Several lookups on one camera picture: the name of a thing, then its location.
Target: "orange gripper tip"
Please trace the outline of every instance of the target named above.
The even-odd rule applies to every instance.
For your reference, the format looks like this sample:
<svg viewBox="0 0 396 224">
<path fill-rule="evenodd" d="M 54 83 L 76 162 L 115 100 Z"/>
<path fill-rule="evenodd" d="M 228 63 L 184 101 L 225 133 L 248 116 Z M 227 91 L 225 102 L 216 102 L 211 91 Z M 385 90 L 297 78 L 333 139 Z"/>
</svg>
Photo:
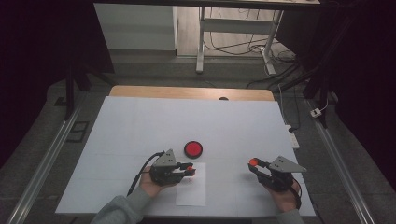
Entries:
<svg viewBox="0 0 396 224">
<path fill-rule="evenodd" d="M 250 161 L 248 163 L 252 166 L 257 166 L 259 164 L 259 162 L 254 158 L 250 159 Z"/>
</svg>

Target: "person's hand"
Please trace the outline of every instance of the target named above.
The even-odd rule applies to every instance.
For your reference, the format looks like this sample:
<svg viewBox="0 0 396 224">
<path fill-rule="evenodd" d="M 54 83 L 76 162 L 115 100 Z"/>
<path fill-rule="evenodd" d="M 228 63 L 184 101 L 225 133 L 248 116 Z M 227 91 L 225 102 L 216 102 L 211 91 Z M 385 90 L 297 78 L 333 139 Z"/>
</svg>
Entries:
<svg viewBox="0 0 396 224">
<path fill-rule="evenodd" d="M 293 180 L 292 187 L 296 190 L 296 192 L 300 191 L 300 187 L 295 180 Z M 276 207 L 283 213 L 289 212 L 290 210 L 297 208 L 297 202 L 294 197 L 294 194 L 291 193 L 290 190 L 283 191 L 283 192 L 276 192 L 272 189 L 265 187 L 271 194 Z"/>
<path fill-rule="evenodd" d="M 143 170 L 143 174 L 140 178 L 140 183 L 139 186 L 140 188 L 142 188 L 142 190 L 144 190 L 151 198 L 154 198 L 155 196 L 157 196 L 158 193 L 160 193 L 161 190 L 167 188 L 167 187 L 171 187 L 174 185 L 166 185 L 166 186 L 159 186 L 156 183 L 154 183 L 151 180 L 151 177 L 149 175 L 149 169 L 150 167 L 147 166 L 144 170 Z"/>
</svg>

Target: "wooden floor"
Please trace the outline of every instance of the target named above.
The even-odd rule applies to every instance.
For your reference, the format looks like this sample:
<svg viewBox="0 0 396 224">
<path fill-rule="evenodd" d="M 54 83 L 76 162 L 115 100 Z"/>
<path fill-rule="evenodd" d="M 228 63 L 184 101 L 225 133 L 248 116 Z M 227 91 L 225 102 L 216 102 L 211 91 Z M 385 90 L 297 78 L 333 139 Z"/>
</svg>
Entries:
<svg viewBox="0 0 396 224">
<path fill-rule="evenodd" d="M 271 10 L 258 10 L 258 9 L 243 9 L 243 8 L 206 8 L 206 18 L 217 19 L 238 19 L 238 20 L 260 20 L 271 21 L 274 11 Z M 178 7 L 178 31 L 177 31 L 177 55 L 178 56 L 196 56 L 198 41 L 199 41 L 199 14 L 200 8 L 198 7 Z M 237 56 L 246 57 L 261 57 L 258 52 L 247 52 L 248 42 L 253 41 L 250 46 L 263 45 L 267 35 L 252 35 L 252 34 L 224 34 L 224 33 L 209 33 L 205 32 L 204 41 L 210 48 L 219 48 L 235 44 L 246 43 L 241 46 L 223 49 Z M 285 48 L 280 44 L 275 44 L 273 50 L 284 50 Z M 204 49 L 205 56 L 233 56 L 232 54 L 221 52 L 213 49 Z"/>
</svg>

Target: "person's right hand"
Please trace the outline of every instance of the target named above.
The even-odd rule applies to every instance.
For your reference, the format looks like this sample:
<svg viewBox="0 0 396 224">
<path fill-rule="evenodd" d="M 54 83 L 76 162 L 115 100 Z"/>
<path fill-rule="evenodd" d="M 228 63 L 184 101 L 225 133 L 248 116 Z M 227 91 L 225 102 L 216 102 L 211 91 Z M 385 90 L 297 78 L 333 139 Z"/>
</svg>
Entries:
<svg viewBox="0 0 396 224">
<path fill-rule="evenodd" d="M 300 191 L 300 187 L 295 180 L 293 180 L 292 187 L 296 190 L 296 192 Z M 274 203 L 276 204 L 277 208 L 283 212 L 289 212 L 290 210 L 297 208 L 297 202 L 294 197 L 294 194 L 291 193 L 290 190 L 283 191 L 283 192 L 276 192 L 272 189 L 265 187 L 271 194 Z"/>
</svg>

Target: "power strip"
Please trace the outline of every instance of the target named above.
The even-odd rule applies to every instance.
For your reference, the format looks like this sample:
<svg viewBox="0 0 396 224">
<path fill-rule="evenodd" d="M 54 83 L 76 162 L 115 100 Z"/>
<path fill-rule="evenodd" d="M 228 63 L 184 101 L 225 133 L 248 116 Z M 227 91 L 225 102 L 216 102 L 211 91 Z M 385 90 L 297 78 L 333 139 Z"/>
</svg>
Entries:
<svg viewBox="0 0 396 224">
<path fill-rule="evenodd" d="M 294 133 L 290 133 L 289 132 L 289 129 L 291 128 L 291 126 L 290 125 L 285 125 L 285 127 L 286 127 L 286 131 L 288 131 L 292 148 L 300 148 L 300 145 L 297 142 L 296 135 Z"/>
</svg>

